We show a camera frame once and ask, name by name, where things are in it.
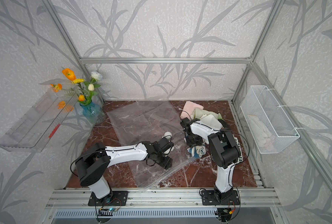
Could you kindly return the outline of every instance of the vent grille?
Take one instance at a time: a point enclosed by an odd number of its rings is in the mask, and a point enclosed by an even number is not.
[[[101,213],[112,218],[215,217],[215,211],[216,208],[121,208],[116,212],[101,211]],[[90,217],[96,217],[95,209],[58,209],[54,218],[61,219]]]

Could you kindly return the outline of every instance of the white tulip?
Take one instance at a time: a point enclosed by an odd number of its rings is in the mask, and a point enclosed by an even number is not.
[[[90,83],[89,86],[87,87],[89,91],[94,91],[95,87],[94,84]]]
[[[91,77],[96,79],[96,81],[102,80],[102,74],[98,73],[97,71],[92,71]]]

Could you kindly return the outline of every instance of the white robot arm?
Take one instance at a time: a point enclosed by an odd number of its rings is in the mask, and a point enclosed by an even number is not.
[[[132,146],[111,147],[96,143],[75,162],[80,185],[88,186],[98,199],[109,201],[113,193],[102,176],[106,168],[132,160],[150,159],[164,169],[172,166],[172,159],[165,152],[173,147],[173,142],[163,137],[153,143],[142,141]]]
[[[199,119],[181,120],[186,135],[187,146],[209,145],[212,159],[217,164],[217,180],[214,185],[214,198],[217,204],[227,204],[233,194],[232,181],[235,165],[243,161],[240,144],[225,122],[223,129],[213,129]]]

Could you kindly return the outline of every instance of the wallpaper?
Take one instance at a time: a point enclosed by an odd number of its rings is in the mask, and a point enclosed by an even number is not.
[[[273,0],[52,0],[82,57],[249,57]]]
[[[0,0],[0,137],[50,83],[67,86],[63,68],[83,77],[69,49],[39,1]],[[69,164],[92,126],[75,106],[41,153],[0,148],[0,223],[37,223],[54,189],[65,187]]]
[[[231,99],[244,64],[92,64],[103,75],[104,99]]]
[[[284,5],[256,62],[332,166],[332,1]]]
[[[240,104],[250,86],[260,84],[251,71],[235,100],[235,107],[264,184],[276,189],[289,223],[332,223],[332,194],[298,141],[277,154],[259,153]]]

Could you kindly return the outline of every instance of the transparent plastic bag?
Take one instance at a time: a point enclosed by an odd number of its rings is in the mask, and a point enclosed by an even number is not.
[[[168,154],[173,159],[171,168],[166,170],[157,164],[148,166],[145,161],[129,162],[140,191],[156,186],[161,180],[195,160],[187,151],[179,114],[168,101],[137,101],[107,112],[107,115],[122,146],[141,141],[159,141],[165,132],[172,133],[171,141],[175,148]]]

